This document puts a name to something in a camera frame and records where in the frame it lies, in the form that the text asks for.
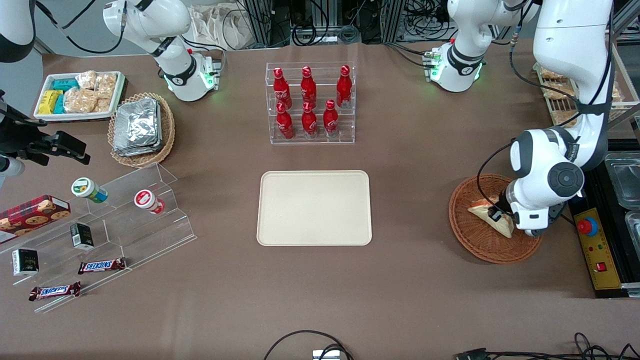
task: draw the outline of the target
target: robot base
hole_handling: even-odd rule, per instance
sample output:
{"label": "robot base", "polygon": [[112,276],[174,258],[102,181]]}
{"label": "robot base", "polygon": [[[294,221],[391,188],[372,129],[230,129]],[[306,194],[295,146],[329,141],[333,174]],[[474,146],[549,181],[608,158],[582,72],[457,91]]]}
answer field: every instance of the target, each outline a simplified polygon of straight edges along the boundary
{"label": "robot base", "polygon": [[196,60],[196,71],[184,85],[177,86],[172,84],[166,76],[164,77],[169,90],[178,99],[187,102],[199,100],[208,92],[217,89],[220,82],[220,68],[213,65],[210,57],[205,58],[197,53],[192,56]]}
{"label": "robot base", "polygon": [[444,90],[450,92],[463,92],[471,87],[471,84],[480,76],[480,69],[482,63],[472,69],[467,75],[460,75],[458,70],[449,63],[447,59],[447,51],[452,44],[446,43],[441,47],[434,47],[431,52],[422,56],[422,63],[426,67],[424,69],[424,75],[427,81],[433,81],[440,85]]}

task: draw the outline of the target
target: red button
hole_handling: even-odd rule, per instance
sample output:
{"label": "red button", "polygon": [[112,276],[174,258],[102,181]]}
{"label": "red button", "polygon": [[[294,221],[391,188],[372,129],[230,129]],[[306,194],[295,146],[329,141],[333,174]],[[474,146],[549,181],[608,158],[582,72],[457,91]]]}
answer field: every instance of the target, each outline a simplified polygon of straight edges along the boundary
{"label": "red button", "polygon": [[578,221],[578,231],[580,231],[580,234],[587,235],[591,232],[591,230],[593,230],[593,225],[591,225],[591,222],[589,220]]}

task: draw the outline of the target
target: control panel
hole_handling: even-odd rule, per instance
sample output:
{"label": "control panel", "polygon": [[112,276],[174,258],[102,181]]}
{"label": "control panel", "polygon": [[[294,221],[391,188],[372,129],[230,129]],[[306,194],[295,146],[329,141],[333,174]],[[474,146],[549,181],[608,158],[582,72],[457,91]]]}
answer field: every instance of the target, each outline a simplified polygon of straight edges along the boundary
{"label": "control panel", "polygon": [[593,208],[573,217],[595,290],[620,289],[620,278],[602,231],[598,211]]}

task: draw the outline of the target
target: red lid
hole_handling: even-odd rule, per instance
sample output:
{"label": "red lid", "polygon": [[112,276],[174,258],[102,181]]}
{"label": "red lid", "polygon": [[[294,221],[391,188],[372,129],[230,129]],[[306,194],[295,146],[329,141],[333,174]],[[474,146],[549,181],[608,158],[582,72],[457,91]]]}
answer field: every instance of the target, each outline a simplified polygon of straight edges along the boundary
{"label": "red lid", "polygon": [[151,202],[151,198],[153,194],[149,190],[140,190],[136,194],[134,200],[136,201],[137,206],[145,207]]}

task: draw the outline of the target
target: emergency stop button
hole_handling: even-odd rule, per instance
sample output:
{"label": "emergency stop button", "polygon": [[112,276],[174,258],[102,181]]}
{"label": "emergency stop button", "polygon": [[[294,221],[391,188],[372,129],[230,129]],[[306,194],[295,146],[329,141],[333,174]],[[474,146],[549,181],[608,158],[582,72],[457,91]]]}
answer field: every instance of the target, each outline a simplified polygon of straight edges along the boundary
{"label": "emergency stop button", "polygon": [[585,234],[586,236],[594,236],[598,233],[598,223],[592,217],[586,217],[576,224],[578,232]]}

